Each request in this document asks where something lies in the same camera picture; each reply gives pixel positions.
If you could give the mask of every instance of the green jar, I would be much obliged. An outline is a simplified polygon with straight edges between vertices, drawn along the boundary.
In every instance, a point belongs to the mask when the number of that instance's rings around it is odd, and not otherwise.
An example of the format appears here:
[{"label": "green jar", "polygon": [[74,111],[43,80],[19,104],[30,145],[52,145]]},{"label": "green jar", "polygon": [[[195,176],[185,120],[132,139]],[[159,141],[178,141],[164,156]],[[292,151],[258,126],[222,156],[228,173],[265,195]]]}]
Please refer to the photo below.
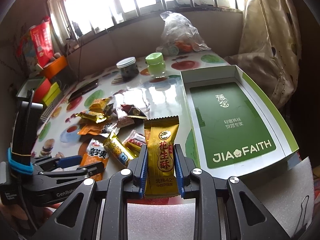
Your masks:
[{"label": "green jar", "polygon": [[146,57],[148,64],[148,72],[153,78],[160,78],[165,76],[165,62],[163,55],[160,52],[151,53]]}]

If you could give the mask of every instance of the clear plastic bag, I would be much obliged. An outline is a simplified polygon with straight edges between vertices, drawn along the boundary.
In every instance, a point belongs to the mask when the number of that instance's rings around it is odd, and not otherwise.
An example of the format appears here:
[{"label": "clear plastic bag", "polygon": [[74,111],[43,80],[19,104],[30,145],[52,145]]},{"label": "clear plastic bag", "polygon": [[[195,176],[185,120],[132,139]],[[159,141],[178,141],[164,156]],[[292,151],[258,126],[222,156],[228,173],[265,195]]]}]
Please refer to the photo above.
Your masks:
[{"label": "clear plastic bag", "polygon": [[176,56],[192,50],[210,50],[197,28],[182,14],[167,11],[160,16],[165,24],[161,34],[162,45],[156,48],[156,52],[162,52],[165,56]]}]

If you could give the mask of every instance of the white lid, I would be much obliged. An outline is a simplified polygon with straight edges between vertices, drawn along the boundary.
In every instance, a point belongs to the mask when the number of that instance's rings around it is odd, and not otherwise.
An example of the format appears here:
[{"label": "white lid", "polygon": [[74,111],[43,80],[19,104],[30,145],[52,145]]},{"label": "white lid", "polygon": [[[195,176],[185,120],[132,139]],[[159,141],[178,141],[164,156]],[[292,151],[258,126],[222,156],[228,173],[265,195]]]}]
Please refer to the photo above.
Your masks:
[{"label": "white lid", "polygon": [[116,65],[117,65],[117,68],[123,68],[123,67],[129,66],[135,62],[136,62],[135,57],[129,57],[129,58],[125,58],[123,60],[120,60]]}]

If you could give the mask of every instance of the silver screw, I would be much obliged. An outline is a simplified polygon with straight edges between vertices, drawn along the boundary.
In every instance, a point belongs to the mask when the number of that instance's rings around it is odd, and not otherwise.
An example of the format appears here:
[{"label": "silver screw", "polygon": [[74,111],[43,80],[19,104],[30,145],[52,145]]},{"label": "silver screw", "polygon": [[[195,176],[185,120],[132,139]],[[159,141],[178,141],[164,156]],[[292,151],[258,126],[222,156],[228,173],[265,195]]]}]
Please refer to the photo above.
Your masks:
[{"label": "silver screw", "polygon": [[83,182],[86,186],[92,185],[94,183],[94,179],[85,179]]},{"label": "silver screw", "polygon": [[237,177],[235,177],[235,176],[230,177],[229,180],[233,184],[237,184],[239,182],[239,179]]},{"label": "silver screw", "polygon": [[123,169],[121,171],[121,174],[124,175],[124,176],[129,175],[130,173],[131,173],[131,170],[129,170],[129,169]]},{"label": "silver screw", "polygon": [[193,174],[196,174],[196,175],[199,175],[199,174],[202,173],[202,170],[199,169],[199,168],[194,168],[194,169],[192,170],[192,173],[193,173]]}]

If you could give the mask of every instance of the red bag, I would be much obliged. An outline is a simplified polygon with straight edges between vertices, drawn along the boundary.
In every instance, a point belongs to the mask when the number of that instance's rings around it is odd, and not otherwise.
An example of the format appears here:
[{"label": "red bag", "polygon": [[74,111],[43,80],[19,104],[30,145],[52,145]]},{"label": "red bag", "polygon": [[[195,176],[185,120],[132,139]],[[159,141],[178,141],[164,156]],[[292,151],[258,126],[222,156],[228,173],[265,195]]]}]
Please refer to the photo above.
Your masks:
[{"label": "red bag", "polygon": [[27,65],[32,69],[37,63],[44,67],[53,57],[52,41],[50,34],[50,17],[44,17],[44,22],[32,27],[23,35],[17,51],[18,56],[25,56]]}]

